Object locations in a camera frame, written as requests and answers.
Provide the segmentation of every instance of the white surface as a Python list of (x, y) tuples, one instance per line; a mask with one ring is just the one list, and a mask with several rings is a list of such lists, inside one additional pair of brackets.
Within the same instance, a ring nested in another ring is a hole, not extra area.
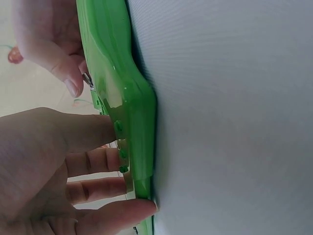
[[(2, 0), (0, 8), (0, 45), (15, 45), (10, 24), (10, 0)], [(88, 87), (80, 97), (85, 101), (74, 99), (66, 90), (65, 85), (50, 73), (38, 66), (23, 61), (18, 65), (10, 64), (7, 55), (10, 49), (0, 47), (0, 117), (16, 112), (48, 107), (65, 113), (96, 114), (91, 102)], [(75, 177), (71, 180), (93, 179), (107, 176), (118, 176), (117, 172), (100, 173), (89, 176)], [(97, 209), (109, 202), (125, 200), (125, 196), (80, 204), (79, 209)], [(122, 231), (119, 235), (134, 235), (133, 229)]]
[(156, 235), (311, 235), (313, 1), (129, 2), (159, 101)]

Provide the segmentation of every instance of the green casing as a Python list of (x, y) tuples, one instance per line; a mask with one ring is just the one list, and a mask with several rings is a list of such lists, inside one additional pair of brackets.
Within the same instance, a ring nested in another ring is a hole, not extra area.
[[(133, 61), (126, 4), (124, 0), (77, 0), (77, 9), (94, 84), (93, 104), (114, 122), (120, 171), (131, 175), (135, 197), (151, 199), (156, 97)], [(140, 235), (152, 235), (152, 218), (137, 229)]]

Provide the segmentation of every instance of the skin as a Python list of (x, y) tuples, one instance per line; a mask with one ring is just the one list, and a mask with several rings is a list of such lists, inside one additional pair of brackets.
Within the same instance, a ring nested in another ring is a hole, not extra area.
[(21, 55), (63, 81), (73, 97), (87, 71), (75, 0), (12, 0), (13, 27)]
[(0, 118), (0, 234), (114, 235), (157, 211), (148, 200), (98, 210), (73, 205), (126, 192), (123, 178), (67, 183), (68, 177), (117, 171), (109, 117), (40, 108)]

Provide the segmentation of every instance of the glossy green plastic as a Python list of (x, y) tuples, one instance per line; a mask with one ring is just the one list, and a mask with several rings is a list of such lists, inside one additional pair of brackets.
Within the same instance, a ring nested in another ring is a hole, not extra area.
[[(151, 199), (156, 97), (133, 61), (126, 4), (77, 0), (77, 9), (94, 107), (114, 122), (120, 171), (133, 182), (128, 191)], [(152, 218), (136, 228), (140, 235), (152, 235)]]

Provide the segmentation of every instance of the green button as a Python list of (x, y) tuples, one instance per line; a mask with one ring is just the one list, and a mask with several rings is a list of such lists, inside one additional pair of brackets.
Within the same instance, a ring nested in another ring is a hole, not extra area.
[(120, 171), (121, 173), (125, 173), (125, 172), (128, 171), (128, 167), (125, 166), (125, 165), (122, 165), (122, 166), (119, 167), (119, 171)]
[(114, 127), (115, 127), (115, 130), (119, 133), (123, 131), (123, 126), (122, 126), (121, 121), (116, 121), (114, 123)]
[(127, 153), (125, 150), (121, 149), (119, 151), (119, 156), (121, 157), (121, 159), (126, 159), (127, 158)]

